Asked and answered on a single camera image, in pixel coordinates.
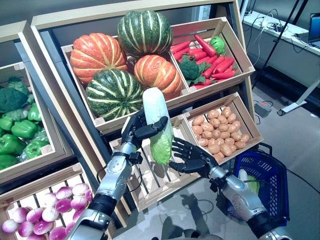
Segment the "floor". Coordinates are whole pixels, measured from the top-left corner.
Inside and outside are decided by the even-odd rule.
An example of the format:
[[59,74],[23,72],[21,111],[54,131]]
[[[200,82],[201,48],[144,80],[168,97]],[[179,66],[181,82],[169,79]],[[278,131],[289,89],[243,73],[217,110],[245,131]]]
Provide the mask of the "floor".
[[[253,90],[257,101],[272,101],[272,111],[260,118],[258,128],[264,143],[272,145],[273,156],[286,167],[320,188],[320,119],[298,108],[284,116],[281,96],[258,83]],[[320,239],[320,196],[298,177],[287,174],[290,221],[286,230],[295,240]],[[151,240],[189,237],[192,230],[215,234],[224,240],[255,240],[249,227],[226,217],[216,207],[217,195],[207,179],[200,179],[152,205],[134,211],[127,228],[117,231],[115,240]]]

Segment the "laptop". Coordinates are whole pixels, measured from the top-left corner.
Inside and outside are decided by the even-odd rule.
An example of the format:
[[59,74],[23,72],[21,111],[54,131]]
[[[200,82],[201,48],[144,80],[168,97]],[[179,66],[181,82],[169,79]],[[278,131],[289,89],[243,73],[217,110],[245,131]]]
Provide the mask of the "laptop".
[[303,42],[320,49],[320,13],[310,14],[309,32],[296,34]]

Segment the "green striped squash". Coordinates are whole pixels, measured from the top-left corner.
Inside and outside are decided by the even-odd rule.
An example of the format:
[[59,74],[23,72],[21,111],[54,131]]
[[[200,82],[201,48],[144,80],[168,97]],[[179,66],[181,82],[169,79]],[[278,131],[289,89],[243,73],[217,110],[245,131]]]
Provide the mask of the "green striped squash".
[[118,23],[117,31],[121,47],[133,57],[161,55],[169,51],[173,41],[168,20],[155,11],[128,12]]
[[142,108],[141,85],[126,71],[111,69],[95,73],[85,92],[90,109],[106,121]]

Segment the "robotic hand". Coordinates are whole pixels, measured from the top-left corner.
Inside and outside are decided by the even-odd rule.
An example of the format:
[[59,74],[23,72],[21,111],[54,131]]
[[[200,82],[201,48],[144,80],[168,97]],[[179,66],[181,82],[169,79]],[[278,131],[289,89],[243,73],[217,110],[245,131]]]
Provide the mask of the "robotic hand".
[[150,138],[164,129],[168,117],[163,116],[154,124],[147,125],[144,110],[128,118],[122,131],[121,147],[114,151],[106,167],[106,175],[97,189],[93,201],[76,222],[66,240],[104,240],[105,231],[126,189],[127,179],[134,164],[140,164],[142,157],[137,150],[142,140]]
[[210,189],[220,190],[259,240],[291,240],[285,230],[272,221],[259,197],[243,181],[219,167],[210,153],[180,138],[175,137],[174,141],[172,151],[177,152],[174,156],[184,163],[171,161],[171,168],[181,173],[198,172],[203,178],[209,178]]

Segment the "wire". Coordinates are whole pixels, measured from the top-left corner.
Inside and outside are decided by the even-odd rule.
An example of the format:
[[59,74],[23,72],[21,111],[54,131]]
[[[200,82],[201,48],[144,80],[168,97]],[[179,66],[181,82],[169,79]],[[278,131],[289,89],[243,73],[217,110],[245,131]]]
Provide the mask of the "wire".
[[313,190],[315,190],[318,194],[320,194],[320,191],[318,191],[314,186],[311,185],[311,183],[309,183],[307,180],[305,180],[303,177],[299,176],[298,174],[296,174],[295,172],[286,169],[289,173],[297,176],[298,178],[300,178],[302,181],[304,181],[306,184],[308,184],[311,188],[313,188]]

